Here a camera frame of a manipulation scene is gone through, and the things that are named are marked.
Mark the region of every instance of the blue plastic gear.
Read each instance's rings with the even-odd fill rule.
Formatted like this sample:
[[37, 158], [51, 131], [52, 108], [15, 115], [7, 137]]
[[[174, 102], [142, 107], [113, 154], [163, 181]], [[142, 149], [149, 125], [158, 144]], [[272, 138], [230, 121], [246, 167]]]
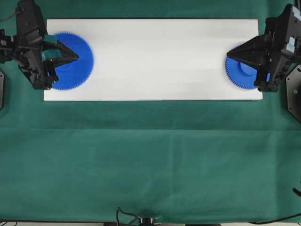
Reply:
[[226, 59], [226, 72], [230, 80], [240, 88], [255, 89], [254, 81], [256, 80], [257, 70], [233, 60]]
[[71, 33], [57, 33], [54, 35], [61, 43], [79, 55], [79, 59], [55, 69], [59, 78], [52, 87], [58, 90], [70, 90], [83, 84], [90, 76], [94, 57], [89, 45], [79, 36]]

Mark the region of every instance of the black bracket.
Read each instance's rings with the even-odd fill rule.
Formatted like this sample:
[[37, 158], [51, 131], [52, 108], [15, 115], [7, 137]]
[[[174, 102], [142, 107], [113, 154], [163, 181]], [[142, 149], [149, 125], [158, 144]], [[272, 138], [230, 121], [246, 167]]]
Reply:
[[286, 78], [287, 108], [301, 122], [301, 65]]
[[3, 108], [4, 74], [0, 72], [0, 110]]

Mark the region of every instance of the green tablecloth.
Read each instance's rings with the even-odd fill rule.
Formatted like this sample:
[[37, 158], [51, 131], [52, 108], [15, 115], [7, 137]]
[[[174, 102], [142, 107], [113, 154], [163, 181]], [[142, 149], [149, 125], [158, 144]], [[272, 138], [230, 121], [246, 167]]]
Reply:
[[[46, 19], [253, 18], [263, 33], [293, 1], [36, 2]], [[16, 3], [2, 0], [0, 17]], [[14, 19], [0, 25], [16, 33]], [[118, 206], [177, 223], [301, 212], [301, 125], [285, 84], [262, 101], [46, 103], [14, 62], [0, 69], [0, 219], [115, 221]]]

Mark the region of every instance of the wire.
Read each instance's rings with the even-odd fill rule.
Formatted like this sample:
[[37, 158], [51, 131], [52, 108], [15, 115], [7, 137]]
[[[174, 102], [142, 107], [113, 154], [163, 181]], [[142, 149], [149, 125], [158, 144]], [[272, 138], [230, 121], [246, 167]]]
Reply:
[[10, 18], [13, 18], [14, 16], [16, 16], [16, 15], [18, 15], [18, 14], [20, 14], [20, 13], [22, 13], [22, 11], [16, 11], [16, 12], [14, 12], [13, 14], [9, 15], [9, 16], [6, 17], [6, 18], [0, 19], [0, 22], [7, 21], [7, 20], [9, 20]]
[[122, 211], [122, 209], [120, 207], [117, 208], [117, 211], [116, 211], [116, 221], [117, 221], [117, 226], [119, 226], [119, 211], [121, 213], [123, 213], [124, 215], [129, 215], [129, 216], [132, 216], [134, 217], [134, 219], [127, 224], [127, 226], [131, 226], [136, 220], [139, 219], [139, 217], [137, 215], [135, 215], [134, 213], [127, 213], [127, 212], [124, 212]]
[[297, 218], [297, 217], [301, 217], [301, 213], [286, 217], [286, 218], [280, 218], [277, 220], [271, 220], [271, 221], [265, 221], [265, 222], [250, 222], [250, 224], [254, 224], [254, 225], [264, 225], [264, 224], [270, 224], [270, 223], [275, 223], [275, 222], [279, 222], [279, 221], [283, 221], [283, 220], [289, 220], [292, 218]]

